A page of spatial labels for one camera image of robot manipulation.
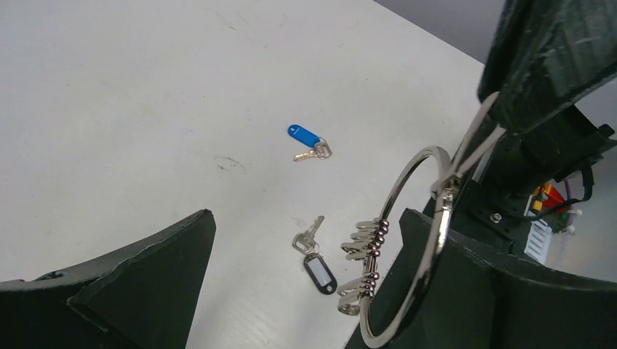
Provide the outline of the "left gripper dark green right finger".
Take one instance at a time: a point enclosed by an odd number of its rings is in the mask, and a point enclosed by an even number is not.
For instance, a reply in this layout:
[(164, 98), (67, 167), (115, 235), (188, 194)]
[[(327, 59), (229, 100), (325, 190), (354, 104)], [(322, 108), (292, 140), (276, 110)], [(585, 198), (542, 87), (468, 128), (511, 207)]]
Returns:
[(431, 287), (389, 348), (614, 348), (616, 285), (494, 247), (456, 216)]

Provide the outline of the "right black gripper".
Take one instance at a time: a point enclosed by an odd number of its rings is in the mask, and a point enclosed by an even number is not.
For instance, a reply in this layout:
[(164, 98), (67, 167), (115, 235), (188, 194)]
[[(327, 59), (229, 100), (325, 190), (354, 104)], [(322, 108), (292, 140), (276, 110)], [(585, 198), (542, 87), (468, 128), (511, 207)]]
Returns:
[(530, 193), (601, 160), (615, 130), (572, 105), (615, 77), (615, 1), (506, 1), (477, 93), (497, 92), (490, 118), (525, 134), (498, 142), (482, 184)]

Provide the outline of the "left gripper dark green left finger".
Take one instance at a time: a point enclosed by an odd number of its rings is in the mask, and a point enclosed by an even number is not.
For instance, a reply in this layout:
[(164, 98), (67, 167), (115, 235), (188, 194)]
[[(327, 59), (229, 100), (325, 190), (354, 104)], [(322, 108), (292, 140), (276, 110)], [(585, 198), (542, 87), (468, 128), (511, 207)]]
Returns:
[(152, 236), (1, 283), (3, 348), (184, 348), (216, 225), (203, 209)]

